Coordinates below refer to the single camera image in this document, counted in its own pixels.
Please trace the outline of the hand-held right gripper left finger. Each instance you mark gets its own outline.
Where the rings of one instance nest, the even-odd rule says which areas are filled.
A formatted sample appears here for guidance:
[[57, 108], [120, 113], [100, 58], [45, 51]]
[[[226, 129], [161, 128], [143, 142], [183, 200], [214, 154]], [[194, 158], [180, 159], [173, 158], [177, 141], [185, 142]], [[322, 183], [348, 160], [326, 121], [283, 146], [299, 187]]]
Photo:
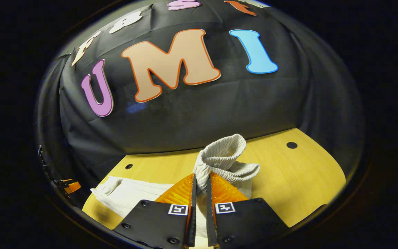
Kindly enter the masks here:
[[188, 249], [196, 236], [195, 174], [170, 187], [155, 201], [140, 200], [114, 228], [141, 249]]

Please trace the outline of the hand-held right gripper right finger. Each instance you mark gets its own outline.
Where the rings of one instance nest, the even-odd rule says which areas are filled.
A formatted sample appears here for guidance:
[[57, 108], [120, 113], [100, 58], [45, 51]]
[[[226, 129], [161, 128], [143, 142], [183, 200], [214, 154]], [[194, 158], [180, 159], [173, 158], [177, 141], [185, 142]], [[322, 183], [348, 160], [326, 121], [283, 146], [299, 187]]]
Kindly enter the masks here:
[[214, 172], [206, 193], [208, 243], [215, 249], [261, 249], [289, 232], [263, 198], [248, 199]]

